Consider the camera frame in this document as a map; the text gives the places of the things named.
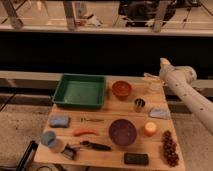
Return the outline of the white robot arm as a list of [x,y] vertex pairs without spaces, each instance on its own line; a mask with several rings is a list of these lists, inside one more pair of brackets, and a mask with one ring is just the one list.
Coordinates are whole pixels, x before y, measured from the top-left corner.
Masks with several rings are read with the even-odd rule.
[[197,78],[195,70],[190,66],[173,66],[168,59],[161,58],[159,77],[213,135],[213,103],[190,85]]

